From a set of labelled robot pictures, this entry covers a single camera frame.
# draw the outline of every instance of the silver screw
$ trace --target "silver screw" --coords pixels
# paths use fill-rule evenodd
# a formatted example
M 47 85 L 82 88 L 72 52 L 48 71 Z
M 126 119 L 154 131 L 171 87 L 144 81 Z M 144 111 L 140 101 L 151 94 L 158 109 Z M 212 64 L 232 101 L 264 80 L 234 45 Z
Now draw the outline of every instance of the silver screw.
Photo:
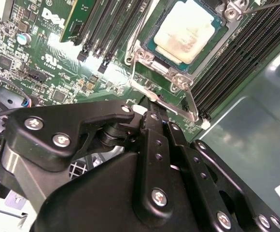
M 280 229 L 280 223 L 279 223 L 279 221 L 277 221 L 277 219 L 276 219 L 275 217 L 273 217 L 273 216 L 271 216 L 270 219 L 271 219 L 271 221 L 273 222 L 273 224 L 276 225 L 277 228 Z
M 151 117 L 152 117 L 153 119 L 155 119 L 156 121 L 158 121 L 158 117 L 157 117 L 156 114 L 151 114 Z
M 56 146 L 67 147 L 70 144 L 70 139 L 64 134 L 56 134 L 52 139 Z
M 228 19 L 234 19 L 237 16 L 237 12 L 233 9 L 230 9 L 225 12 L 225 16 Z
M 204 144 L 203 143 L 198 143 L 199 144 L 199 147 L 201 148 L 201 149 L 206 149 L 206 146 L 204 146 Z
M 231 229 L 231 221 L 229 220 L 228 216 L 223 212 L 219 211 L 217 213 L 217 219 L 219 220 L 220 224 L 226 228 L 227 230 Z
M 163 193 L 159 189 L 153 189 L 152 191 L 152 199 L 158 206 L 165 206 L 167 204 L 167 198 L 165 193 Z
M 125 105 L 122 106 L 122 110 L 125 111 L 126 113 L 130 112 L 130 109 Z
M 43 123 L 41 120 L 37 119 L 37 118 L 29 118 L 26 119 L 24 122 L 24 125 L 30 129 L 30 130 L 34 130 L 34 131 L 38 131 L 43 127 Z
M 177 131 L 179 131 L 180 130 L 180 128 L 176 125 L 176 124 L 172 124 L 172 127 L 175 129 L 175 130 L 177 130 Z
M 269 221 L 267 220 L 267 218 L 265 216 L 260 214 L 258 216 L 258 218 L 259 218 L 261 224 L 263 224 L 264 227 L 266 227 L 268 229 L 270 228 L 270 223 L 269 223 Z

